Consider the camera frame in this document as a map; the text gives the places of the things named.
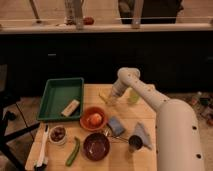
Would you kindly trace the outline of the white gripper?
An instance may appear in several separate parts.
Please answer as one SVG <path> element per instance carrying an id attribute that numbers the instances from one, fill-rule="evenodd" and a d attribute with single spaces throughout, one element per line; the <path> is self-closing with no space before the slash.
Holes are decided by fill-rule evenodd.
<path id="1" fill-rule="evenodd" d="M 116 82 L 113 84 L 110 95 L 107 98 L 106 104 L 108 106 L 115 106 L 118 101 L 118 97 L 121 97 L 126 89 L 128 88 L 120 79 L 117 79 Z"/>

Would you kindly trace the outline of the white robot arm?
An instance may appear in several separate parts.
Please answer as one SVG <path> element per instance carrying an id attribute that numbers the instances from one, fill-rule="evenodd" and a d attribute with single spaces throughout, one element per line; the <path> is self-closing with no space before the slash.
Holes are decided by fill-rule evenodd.
<path id="1" fill-rule="evenodd" d="M 205 171 L 198 121 L 183 100 L 169 98 L 140 80 L 140 70 L 117 71 L 109 99 L 116 101 L 131 87 L 156 112 L 157 171 Z"/>

